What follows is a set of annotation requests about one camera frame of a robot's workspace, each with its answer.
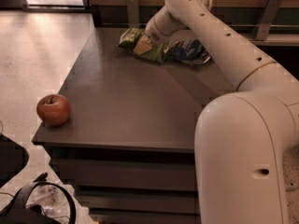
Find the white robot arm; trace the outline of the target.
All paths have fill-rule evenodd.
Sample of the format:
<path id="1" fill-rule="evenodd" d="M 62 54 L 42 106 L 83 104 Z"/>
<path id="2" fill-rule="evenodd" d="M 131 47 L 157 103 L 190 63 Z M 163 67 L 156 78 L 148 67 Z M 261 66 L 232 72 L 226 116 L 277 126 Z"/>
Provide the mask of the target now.
<path id="1" fill-rule="evenodd" d="M 299 81 L 211 14 L 212 0 L 164 0 L 151 48 L 188 28 L 235 92 L 210 102 L 194 135 L 202 224 L 289 224 L 284 153 L 299 144 Z"/>

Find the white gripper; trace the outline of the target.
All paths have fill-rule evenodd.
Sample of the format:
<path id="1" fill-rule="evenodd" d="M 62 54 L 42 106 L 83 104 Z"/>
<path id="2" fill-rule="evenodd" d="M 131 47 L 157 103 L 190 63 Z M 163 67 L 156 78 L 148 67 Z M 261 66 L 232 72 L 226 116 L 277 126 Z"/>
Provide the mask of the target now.
<path id="1" fill-rule="evenodd" d="M 147 23 L 145 35 L 138 40 L 134 53 L 142 55 L 152 49 L 152 43 L 161 44 L 168 40 L 173 33 L 186 28 L 185 24 L 174 18 L 167 7 L 163 6 Z"/>

